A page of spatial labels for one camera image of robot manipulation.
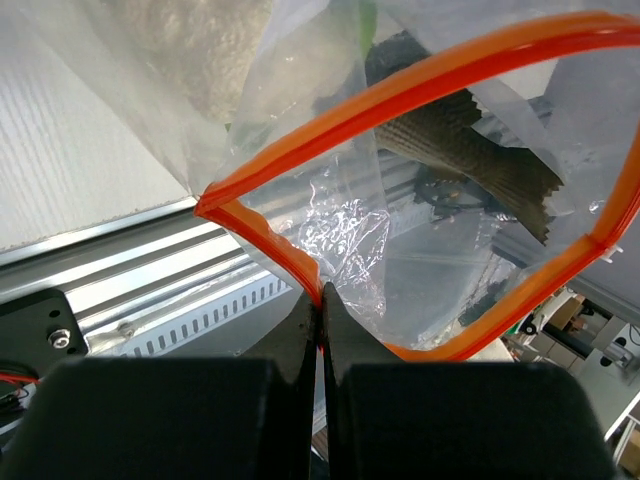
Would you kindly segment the grey toy fish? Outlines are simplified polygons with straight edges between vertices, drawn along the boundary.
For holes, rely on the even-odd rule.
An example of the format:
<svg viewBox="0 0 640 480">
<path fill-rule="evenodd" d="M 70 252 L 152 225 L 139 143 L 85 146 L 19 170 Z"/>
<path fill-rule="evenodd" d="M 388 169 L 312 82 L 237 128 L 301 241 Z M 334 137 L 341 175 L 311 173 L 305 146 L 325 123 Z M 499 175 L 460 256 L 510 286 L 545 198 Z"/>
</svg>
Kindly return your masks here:
<svg viewBox="0 0 640 480">
<path fill-rule="evenodd" d="M 374 128 L 377 147 L 420 162 L 442 180 L 469 179 L 495 198 L 541 244 L 549 234 L 545 200 L 561 178 L 527 148 L 477 132 L 482 112 L 461 89 Z"/>
</svg>

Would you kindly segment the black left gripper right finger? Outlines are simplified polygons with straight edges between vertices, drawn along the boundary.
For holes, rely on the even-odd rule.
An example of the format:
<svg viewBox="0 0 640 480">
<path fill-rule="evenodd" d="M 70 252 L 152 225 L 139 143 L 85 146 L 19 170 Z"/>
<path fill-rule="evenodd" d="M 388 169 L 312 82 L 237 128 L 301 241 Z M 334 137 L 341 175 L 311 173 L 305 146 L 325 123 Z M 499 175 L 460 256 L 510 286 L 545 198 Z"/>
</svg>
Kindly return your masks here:
<svg viewBox="0 0 640 480">
<path fill-rule="evenodd" d="M 322 296 L 334 479 L 615 479 L 591 404 L 545 363 L 408 363 Z"/>
</svg>

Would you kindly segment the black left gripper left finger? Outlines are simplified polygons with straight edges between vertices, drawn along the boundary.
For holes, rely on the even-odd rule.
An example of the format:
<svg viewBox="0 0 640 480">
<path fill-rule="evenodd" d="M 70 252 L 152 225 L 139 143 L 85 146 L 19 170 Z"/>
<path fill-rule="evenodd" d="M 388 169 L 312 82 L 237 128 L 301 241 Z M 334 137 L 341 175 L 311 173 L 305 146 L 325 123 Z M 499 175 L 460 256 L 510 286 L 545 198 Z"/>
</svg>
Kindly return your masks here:
<svg viewBox="0 0 640 480">
<path fill-rule="evenodd" d="M 291 312 L 235 357 L 84 357 L 38 387 L 5 479 L 306 479 L 316 314 Z"/>
</svg>

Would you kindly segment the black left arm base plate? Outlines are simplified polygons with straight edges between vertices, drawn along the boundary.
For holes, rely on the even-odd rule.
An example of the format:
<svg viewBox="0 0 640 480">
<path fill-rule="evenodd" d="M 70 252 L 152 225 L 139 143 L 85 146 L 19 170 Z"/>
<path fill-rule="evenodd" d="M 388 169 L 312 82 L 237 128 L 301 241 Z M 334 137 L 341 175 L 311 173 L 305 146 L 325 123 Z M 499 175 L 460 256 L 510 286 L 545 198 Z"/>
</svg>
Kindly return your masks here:
<svg viewBox="0 0 640 480">
<path fill-rule="evenodd" d="M 57 364 L 88 354 L 65 294 L 32 293 L 1 305 L 1 370 L 42 378 Z"/>
</svg>

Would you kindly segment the white toy cauliflower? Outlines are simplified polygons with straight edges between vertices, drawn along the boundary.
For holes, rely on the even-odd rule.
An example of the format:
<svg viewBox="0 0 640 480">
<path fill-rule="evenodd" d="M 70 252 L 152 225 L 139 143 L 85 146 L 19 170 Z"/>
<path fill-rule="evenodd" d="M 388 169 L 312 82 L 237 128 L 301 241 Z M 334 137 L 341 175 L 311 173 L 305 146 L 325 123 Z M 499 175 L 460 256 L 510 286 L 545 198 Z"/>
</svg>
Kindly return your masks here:
<svg viewBox="0 0 640 480">
<path fill-rule="evenodd" d="M 159 73 L 207 119 L 310 118 L 360 79 L 371 1 L 107 1 Z"/>
</svg>

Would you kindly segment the clear orange-zipper zip bag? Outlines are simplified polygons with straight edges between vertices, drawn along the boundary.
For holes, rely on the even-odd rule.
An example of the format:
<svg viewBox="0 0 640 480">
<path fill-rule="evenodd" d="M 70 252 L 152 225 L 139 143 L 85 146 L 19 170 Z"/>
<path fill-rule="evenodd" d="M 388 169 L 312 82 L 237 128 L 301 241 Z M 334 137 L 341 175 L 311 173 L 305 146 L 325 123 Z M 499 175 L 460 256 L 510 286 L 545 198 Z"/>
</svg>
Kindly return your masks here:
<svg viewBox="0 0 640 480">
<path fill-rule="evenodd" d="M 333 284 L 403 359 L 464 359 L 639 239 L 635 1 L 371 1 L 359 83 L 308 119 L 205 118 L 107 1 L 1 5 L 1 267 L 185 203 L 296 292 Z M 461 89 L 562 180 L 539 243 L 374 128 Z"/>
</svg>

